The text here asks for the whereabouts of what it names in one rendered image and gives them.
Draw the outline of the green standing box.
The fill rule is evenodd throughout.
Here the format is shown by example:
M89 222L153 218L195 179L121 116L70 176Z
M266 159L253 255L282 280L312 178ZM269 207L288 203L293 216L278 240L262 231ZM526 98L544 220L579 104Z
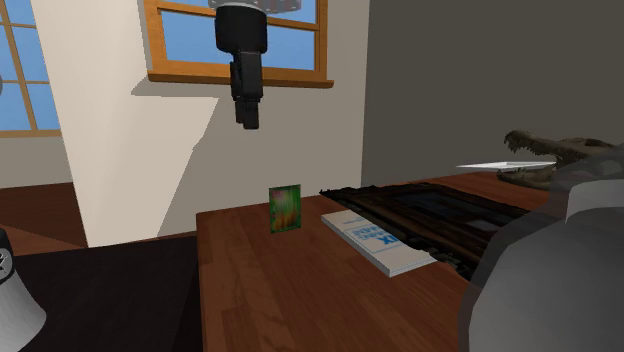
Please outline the green standing box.
M301 227L301 185L269 189L269 229L278 233Z

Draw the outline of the brown crocodile skull figure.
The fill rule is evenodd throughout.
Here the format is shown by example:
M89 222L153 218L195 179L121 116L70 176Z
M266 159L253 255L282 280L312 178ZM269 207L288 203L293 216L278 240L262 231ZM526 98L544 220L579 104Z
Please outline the brown crocodile skull figure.
M555 163L538 169L520 168L516 171L498 170L497 179L513 185L538 190L549 190L555 172L591 156L607 152L616 147L594 138L565 138L552 140L542 138L525 130L512 130L504 137L504 143L512 152L526 149L534 155L551 155L555 157Z

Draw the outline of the wooden framed window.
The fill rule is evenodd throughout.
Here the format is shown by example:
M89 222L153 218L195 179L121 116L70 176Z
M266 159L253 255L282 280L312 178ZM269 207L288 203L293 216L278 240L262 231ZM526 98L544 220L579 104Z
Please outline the wooden framed window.
M0 138L60 135L31 0L0 0Z
M219 5L246 5L267 15L263 84L331 88L327 77L328 0L137 0L151 82L230 83L232 55L216 45Z

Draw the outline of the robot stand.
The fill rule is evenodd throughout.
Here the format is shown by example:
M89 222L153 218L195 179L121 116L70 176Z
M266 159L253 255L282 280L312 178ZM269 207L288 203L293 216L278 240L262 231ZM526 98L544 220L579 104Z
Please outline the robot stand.
M203 352L193 237L19 256L45 310L21 352Z

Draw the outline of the brown wooden table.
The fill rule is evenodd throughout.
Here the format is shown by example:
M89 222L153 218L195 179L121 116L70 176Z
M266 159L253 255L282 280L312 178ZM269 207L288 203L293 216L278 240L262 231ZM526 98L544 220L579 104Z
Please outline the brown wooden table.
M197 215L203 352L458 352L450 266L388 277L323 223L336 202L302 210L281 233L264 203Z

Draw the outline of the dark flat picture frame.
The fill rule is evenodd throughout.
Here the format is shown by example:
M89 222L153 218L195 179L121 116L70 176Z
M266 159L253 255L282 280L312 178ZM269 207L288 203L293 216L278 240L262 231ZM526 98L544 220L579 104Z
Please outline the dark flat picture frame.
M428 182L321 194L472 278L492 236L525 209Z

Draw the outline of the white book with blue print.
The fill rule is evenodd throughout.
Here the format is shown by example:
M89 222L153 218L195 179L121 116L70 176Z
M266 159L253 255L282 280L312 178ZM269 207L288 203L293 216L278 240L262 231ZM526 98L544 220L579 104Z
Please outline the white book with blue print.
M435 262L429 253L411 248L351 210L324 214L321 220L388 277Z

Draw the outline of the large grey rounded object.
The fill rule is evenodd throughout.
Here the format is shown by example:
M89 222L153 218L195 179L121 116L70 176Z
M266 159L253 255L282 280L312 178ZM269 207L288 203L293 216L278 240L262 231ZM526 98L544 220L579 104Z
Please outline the large grey rounded object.
M556 171L547 201L493 236L458 352L624 352L624 143Z

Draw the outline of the white flat thin sheet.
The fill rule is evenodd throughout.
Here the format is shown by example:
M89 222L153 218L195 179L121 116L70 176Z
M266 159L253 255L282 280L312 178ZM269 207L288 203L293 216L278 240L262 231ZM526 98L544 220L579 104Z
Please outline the white flat thin sheet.
M535 170L554 166L554 161L499 161L489 163L458 165L461 169L474 169L482 171L518 171L523 169Z

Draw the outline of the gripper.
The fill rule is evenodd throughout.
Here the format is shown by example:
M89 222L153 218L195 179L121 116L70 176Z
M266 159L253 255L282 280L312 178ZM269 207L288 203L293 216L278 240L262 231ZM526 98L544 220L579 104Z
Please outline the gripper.
M216 9L217 48L232 55L230 75L236 122L246 130L259 128L258 102L263 97L262 59L267 51L267 16L257 9L224 4Z

